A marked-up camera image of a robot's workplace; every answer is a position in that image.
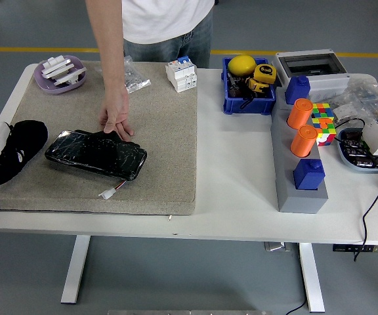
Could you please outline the person's right hand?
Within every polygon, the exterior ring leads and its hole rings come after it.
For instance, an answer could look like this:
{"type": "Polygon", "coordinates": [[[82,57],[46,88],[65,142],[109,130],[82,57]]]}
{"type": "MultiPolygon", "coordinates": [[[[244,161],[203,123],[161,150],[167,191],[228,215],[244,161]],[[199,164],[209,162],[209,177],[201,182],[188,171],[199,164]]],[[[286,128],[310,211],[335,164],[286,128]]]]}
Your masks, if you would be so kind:
{"type": "Polygon", "coordinates": [[[115,132],[121,140],[130,141],[134,131],[129,125],[129,96],[125,87],[106,88],[99,123],[108,134],[115,132]]]}

